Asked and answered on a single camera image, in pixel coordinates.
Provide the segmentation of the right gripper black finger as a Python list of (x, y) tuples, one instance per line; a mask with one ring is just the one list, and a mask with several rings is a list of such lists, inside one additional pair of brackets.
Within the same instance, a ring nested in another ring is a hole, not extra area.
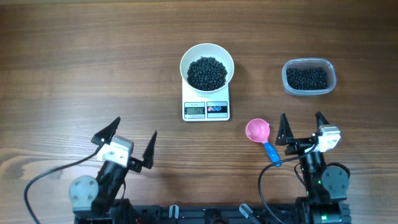
[(294, 142), (294, 135), (290, 128), (290, 124), (285, 113), (282, 113), (280, 116), (280, 125), (277, 133), (277, 137), (275, 140), (275, 144), (278, 146), (284, 146), (288, 144), (292, 144)]
[(316, 112), (315, 114), (316, 117), (316, 122), (317, 122), (317, 127), (319, 128), (320, 126), (323, 125), (329, 125), (330, 123), (326, 120), (326, 118), (322, 115), (320, 111)]

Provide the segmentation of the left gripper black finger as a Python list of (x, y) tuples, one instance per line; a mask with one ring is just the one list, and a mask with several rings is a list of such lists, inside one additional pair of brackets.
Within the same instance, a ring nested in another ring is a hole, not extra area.
[(120, 117), (117, 117), (111, 124), (107, 127), (103, 128), (101, 131), (98, 131), (91, 139), (93, 144), (97, 146), (103, 146), (104, 144), (109, 144), (116, 134), (116, 130), (121, 121)]
[(147, 145), (146, 150), (142, 156), (143, 162), (142, 165), (147, 169), (152, 169), (154, 165), (154, 150), (155, 150), (155, 142), (157, 139), (157, 131), (155, 131)]

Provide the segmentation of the pink scoop with blue handle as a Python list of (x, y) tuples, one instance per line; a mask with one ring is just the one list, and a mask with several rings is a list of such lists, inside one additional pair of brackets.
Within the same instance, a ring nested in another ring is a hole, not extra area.
[(260, 118), (252, 119), (245, 127), (247, 138), (253, 142), (262, 144), (272, 163), (279, 162), (280, 157), (277, 151), (268, 141), (270, 131), (269, 123)]

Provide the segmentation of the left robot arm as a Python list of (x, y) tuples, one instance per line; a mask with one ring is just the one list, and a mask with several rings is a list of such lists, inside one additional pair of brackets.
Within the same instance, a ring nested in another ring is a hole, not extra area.
[(120, 189), (126, 188), (128, 172), (140, 173), (142, 168), (151, 169), (154, 165), (157, 132), (153, 133), (142, 159), (136, 159), (132, 157), (134, 143), (116, 135), (120, 121), (120, 117), (116, 118), (91, 139), (98, 146), (95, 156), (103, 163), (97, 176), (83, 175), (70, 185), (75, 223), (142, 223), (142, 216), (130, 200), (116, 196)]

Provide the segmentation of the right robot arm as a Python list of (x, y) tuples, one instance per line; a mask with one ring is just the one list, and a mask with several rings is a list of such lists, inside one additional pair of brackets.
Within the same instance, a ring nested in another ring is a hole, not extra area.
[(323, 154), (337, 145), (341, 132), (321, 112), (315, 114), (317, 131), (308, 138), (295, 138), (285, 114), (275, 143), (285, 146), (287, 156), (297, 155), (306, 197), (295, 201), (295, 223), (350, 223), (347, 199), (350, 171), (337, 162), (327, 164)]

